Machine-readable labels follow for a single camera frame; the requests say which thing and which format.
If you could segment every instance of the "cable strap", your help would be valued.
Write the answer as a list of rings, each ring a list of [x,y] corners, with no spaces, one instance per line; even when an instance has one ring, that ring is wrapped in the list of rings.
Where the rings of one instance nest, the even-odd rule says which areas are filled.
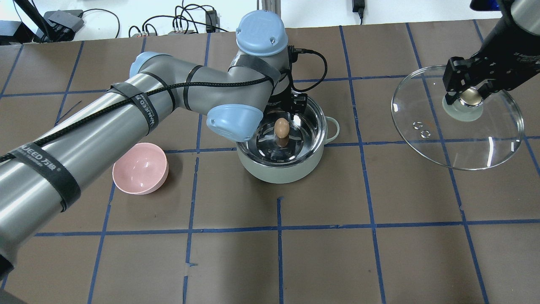
[[[46,179],[62,198],[62,212],[79,199],[80,187],[73,175],[56,158],[33,142],[24,144],[10,152]]]
[[[154,129],[158,126],[159,118],[154,105],[148,98],[148,95],[137,89],[137,87],[135,87],[133,84],[129,84],[127,82],[114,83],[111,85],[111,89],[107,92],[114,92],[123,95],[133,101],[140,112],[144,115],[144,118],[146,118],[146,122],[148,123],[147,135],[154,131]]]
[[[255,70],[265,76],[268,76],[272,79],[272,87],[279,82],[281,78],[281,72],[275,67],[268,64],[266,61],[260,59],[259,57],[250,56],[246,54],[237,55],[231,62],[229,70],[233,67],[246,67],[252,70]]]

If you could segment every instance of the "pot handle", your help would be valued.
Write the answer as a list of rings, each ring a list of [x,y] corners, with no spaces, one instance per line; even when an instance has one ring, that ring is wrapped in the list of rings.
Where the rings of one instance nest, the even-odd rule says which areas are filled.
[[[325,118],[326,118],[326,121],[331,121],[331,122],[333,122],[334,125],[336,125],[336,128],[337,128],[336,134],[335,134],[334,136],[332,136],[332,137],[330,137],[330,138],[327,138],[327,139],[325,140],[325,144],[327,144],[327,143],[333,141],[334,139],[336,139],[336,137],[339,135],[339,122],[338,122],[337,120],[333,119],[333,118],[330,117],[330,116],[325,116]]]

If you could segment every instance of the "glass lid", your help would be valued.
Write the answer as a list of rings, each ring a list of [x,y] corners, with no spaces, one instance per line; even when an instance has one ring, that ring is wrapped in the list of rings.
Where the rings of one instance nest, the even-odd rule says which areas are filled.
[[[422,156],[453,169],[480,170],[505,162],[524,134],[514,99],[502,90],[483,100],[471,88],[448,105],[445,68],[420,69],[398,85],[391,113],[400,136]]]

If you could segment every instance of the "egg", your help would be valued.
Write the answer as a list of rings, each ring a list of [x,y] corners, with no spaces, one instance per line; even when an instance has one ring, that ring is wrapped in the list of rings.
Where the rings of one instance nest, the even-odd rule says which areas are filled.
[[[289,122],[285,118],[280,118],[275,121],[274,132],[278,138],[289,136]]]

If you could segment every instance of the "robotic arm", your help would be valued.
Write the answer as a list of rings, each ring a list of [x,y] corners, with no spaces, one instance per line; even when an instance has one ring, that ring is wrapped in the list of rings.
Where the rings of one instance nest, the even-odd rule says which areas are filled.
[[[500,90],[513,90],[540,72],[540,2],[499,0],[503,17],[469,59],[448,60],[443,83],[451,105],[470,106]],[[478,90],[472,86],[486,81]]]
[[[209,128],[233,141],[251,138],[270,96],[289,87],[282,76],[289,68],[287,43],[279,16],[255,11],[240,22],[240,50],[228,72],[142,53],[128,80],[40,138],[127,99],[125,105],[50,143],[23,145],[10,153],[15,159],[0,160],[0,277],[13,269],[23,243],[175,108],[207,115]]]

